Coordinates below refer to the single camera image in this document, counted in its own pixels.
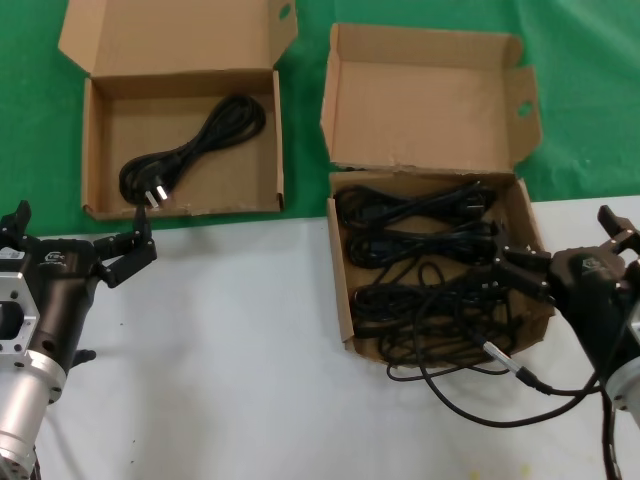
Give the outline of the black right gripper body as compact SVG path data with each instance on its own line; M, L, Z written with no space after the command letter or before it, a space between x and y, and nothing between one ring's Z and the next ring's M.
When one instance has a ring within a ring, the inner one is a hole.
M574 331L602 383L639 356L628 317L639 287L625 278L625 262L600 247L553 255L547 276L555 308Z

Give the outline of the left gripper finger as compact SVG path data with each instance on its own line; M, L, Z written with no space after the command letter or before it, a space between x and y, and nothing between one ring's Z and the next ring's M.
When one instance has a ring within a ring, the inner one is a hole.
M0 244L2 248L8 247L16 251L30 251L38 239L26 233L31 219L29 202L21 200L13 213L1 218Z
M98 256L98 276L115 288L157 259L151 224L144 206L135 211L132 230L103 237L94 242Z

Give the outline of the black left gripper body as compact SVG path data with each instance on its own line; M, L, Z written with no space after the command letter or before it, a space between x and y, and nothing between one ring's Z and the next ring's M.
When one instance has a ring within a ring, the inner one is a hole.
M93 305L98 256L91 242L77 239L32 240L27 253L39 313L29 349L68 371Z

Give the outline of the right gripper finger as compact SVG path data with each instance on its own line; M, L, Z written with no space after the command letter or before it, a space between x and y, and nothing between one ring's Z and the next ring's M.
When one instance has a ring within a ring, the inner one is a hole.
M551 301L547 274L552 255L545 251L512 246L504 226L496 227L493 242L493 278L536 301Z
M597 248L599 256L613 257L626 250L639 254L639 230L628 218L618 216L608 205L602 205L597 219L609 237Z

